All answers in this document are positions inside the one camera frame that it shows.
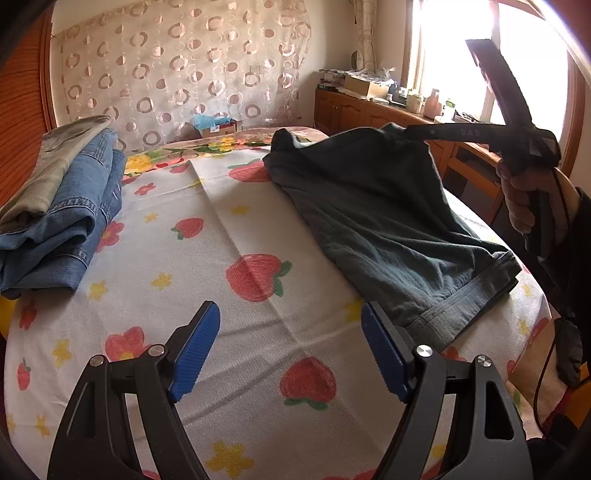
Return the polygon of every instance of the dark fabric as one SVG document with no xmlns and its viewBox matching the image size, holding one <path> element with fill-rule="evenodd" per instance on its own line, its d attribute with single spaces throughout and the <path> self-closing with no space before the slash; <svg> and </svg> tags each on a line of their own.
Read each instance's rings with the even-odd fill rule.
<svg viewBox="0 0 591 480">
<path fill-rule="evenodd" d="M 581 195 L 579 212 L 567 238 L 541 262 L 574 312 L 572 322 L 581 334 L 583 361 L 591 356 L 591 318 L 589 315 L 589 275 L 591 273 L 591 199 Z"/>
<path fill-rule="evenodd" d="M 521 267 L 452 212 L 428 146 L 400 132 L 358 128 L 304 147 L 282 129 L 264 163 L 365 300 L 442 350 Z"/>
<path fill-rule="evenodd" d="M 583 346 L 576 325 L 566 318 L 554 322 L 556 335 L 556 370 L 558 378 L 571 388 L 576 388 L 581 379 Z"/>
<path fill-rule="evenodd" d="M 577 427 L 562 414 L 555 416 L 545 438 L 527 441 L 534 480 L 544 478 L 577 435 Z"/>
</svg>

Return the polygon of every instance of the blue gripper pad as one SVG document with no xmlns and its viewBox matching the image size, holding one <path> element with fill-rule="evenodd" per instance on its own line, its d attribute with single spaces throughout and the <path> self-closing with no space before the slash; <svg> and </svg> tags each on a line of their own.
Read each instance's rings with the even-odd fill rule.
<svg viewBox="0 0 591 480">
<path fill-rule="evenodd" d="M 363 305 L 361 328 L 378 364 L 382 378 L 391 393 L 396 395 L 401 402 L 408 403 L 416 387 L 416 379 L 411 378 L 413 372 L 408 371 L 409 367 L 414 365 L 414 360 L 408 345 L 395 330 L 396 327 L 391 324 L 389 330 L 397 337 L 399 346 L 392 340 L 383 322 L 390 321 L 377 303 Z"/>
<path fill-rule="evenodd" d="M 219 329 L 220 309 L 212 302 L 174 363 L 174 377 L 168 391 L 175 403 L 195 386 Z"/>
</svg>

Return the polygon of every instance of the blue plastic bag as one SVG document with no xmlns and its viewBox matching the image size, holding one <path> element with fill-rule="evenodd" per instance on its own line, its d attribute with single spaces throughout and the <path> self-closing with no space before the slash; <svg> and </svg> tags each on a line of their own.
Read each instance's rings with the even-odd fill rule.
<svg viewBox="0 0 591 480">
<path fill-rule="evenodd" d="M 203 115 L 202 113 L 198 113 L 193 117 L 191 123 L 195 127 L 196 130 L 205 130 L 206 128 L 215 127 L 216 125 L 225 125 L 232 121 L 229 116 L 220 116 L 214 118 L 209 115 Z"/>
</svg>

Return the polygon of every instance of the window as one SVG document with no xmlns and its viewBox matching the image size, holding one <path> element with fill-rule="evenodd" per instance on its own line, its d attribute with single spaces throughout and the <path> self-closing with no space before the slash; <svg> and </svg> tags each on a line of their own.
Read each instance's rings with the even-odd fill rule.
<svg viewBox="0 0 591 480">
<path fill-rule="evenodd" d="M 440 91 L 459 111 L 503 124 L 493 93 L 474 65 L 465 40 L 491 38 L 513 71 L 534 124 L 562 134 L 568 91 L 568 52 L 543 19 L 519 0 L 414 0 L 409 87 Z"/>
</svg>

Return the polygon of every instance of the finger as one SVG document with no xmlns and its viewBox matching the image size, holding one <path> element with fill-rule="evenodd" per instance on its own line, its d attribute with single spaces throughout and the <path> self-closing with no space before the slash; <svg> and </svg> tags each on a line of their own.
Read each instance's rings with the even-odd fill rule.
<svg viewBox="0 0 591 480">
<path fill-rule="evenodd" d="M 511 185 L 510 179 L 501 179 L 501 187 L 503 188 L 503 194 L 505 195 L 506 200 L 518 203 L 519 205 L 530 204 L 529 194 L 523 190 L 517 190 Z"/>
<path fill-rule="evenodd" d="M 517 219 L 515 216 L 509 214 L 509 220 L 511 221 L 511 225 L 513 226 L 513 228 L 522 235 L 528 235 L 529 233 L 531 233 L 531 227 L 529 225 L 521 223 L 519 219 Z"/>
<path fill-rule="evenodd" d="M 507 208 L 509 214 L 518 219 L 520 223 L 528 226 L 535 225 L 535 216 L 528 207 L 507 201 Z"/>
<path fill-rule="evenodd" d="M 554 193 L 556 191 L 556 182 L 550 168 L 529 167 L 523 173 L 511 177 L 511 185 L 517 190 L 526 192 L 543 190 Z"/>
<path fill-rule="evenodd" d="M 509 167 L 505 164 L 505 162 L 500 161 L 496 164 L 496 174 L 502 179 L 510 179 L 511 172 L 509 171 Z"/>
</svg>

